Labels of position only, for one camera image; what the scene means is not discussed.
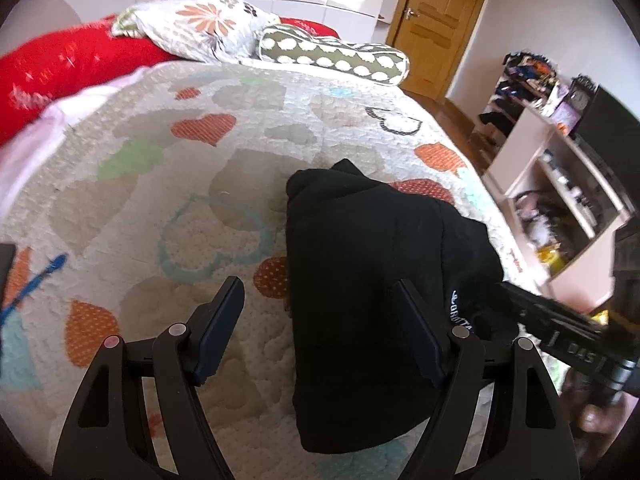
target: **tv stand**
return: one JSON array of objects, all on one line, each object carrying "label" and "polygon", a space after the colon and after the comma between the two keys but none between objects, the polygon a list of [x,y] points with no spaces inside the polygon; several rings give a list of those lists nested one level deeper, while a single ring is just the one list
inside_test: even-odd
[{"label": "tv stand", "polygon": [[[557,179],[557,174],[542,157],[545,150],[554,154],[554,160],[574,185],[579,186],[592,203],[597,203],[601,211],[598,225],[590,224],[588,216]],[[630,214],[596,165],[549,118],[526,104],[482,180],[504,214],[543,296],[583,314],[611,297],[614,235],[630,219]],[[556,193],[570,213],[568,218],[573,217],[570,219],[572,241],[578,253],[555,275],[539,261],[516,213],[515,199],[529,190]]]}]

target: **green polka dot bolster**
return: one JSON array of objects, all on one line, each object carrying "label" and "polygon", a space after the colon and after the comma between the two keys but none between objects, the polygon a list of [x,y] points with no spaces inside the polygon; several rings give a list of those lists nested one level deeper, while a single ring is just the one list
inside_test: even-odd
[{"label": "green polka dot bolster", "polygon": [[258,42],[263,61],[321,66],[387,86],[397,86],[409,73],[404,52],[381,43],[346,43],[331,36],[316,38],[293,25],[270,25]]}]

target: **television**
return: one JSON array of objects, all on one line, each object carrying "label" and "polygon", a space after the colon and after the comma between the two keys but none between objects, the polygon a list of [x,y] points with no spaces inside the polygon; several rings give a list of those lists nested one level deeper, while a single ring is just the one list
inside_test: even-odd
[{"label": "television", "polygon": [[631,210],[640,212],[640,121],[602,86],[571,134]]}]

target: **quilted bedspread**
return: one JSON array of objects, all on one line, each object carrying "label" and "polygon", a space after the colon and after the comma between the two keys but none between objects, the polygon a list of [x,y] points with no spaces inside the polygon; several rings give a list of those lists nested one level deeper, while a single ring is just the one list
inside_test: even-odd
[{"label": "quilted bedspread", "polygon": [[[69,131],[1,227],[18,245],[6,299],[68,253],[2,331],[0,413],[50,470],[66,412],[105,336],[158,335],[231,274],[242,316],[199,389],[232,471],[245,479],[392,479],[421,428],[384,446],[323,456],[300,446],[286,307],[287,179],[347,157],[367,176],[446,200],[484,222],[508,280],[534,285],[498,208],[436,121],[398,88],[355,78],[176,62]],[[172,468],[153,383],[148,421]],[[461,467],[488,414],[481,396]]]}]

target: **wooden door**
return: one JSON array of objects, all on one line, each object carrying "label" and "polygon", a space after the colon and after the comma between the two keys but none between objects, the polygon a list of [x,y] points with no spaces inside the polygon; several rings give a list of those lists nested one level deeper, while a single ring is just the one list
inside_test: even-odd
[{"label": "wooden door", "polygon": [[402,15],[398,9],[392,24],[398,27],[393,45],[411,63],[403,89],[440,102],[444,99],[483,2],[406,0]]}]

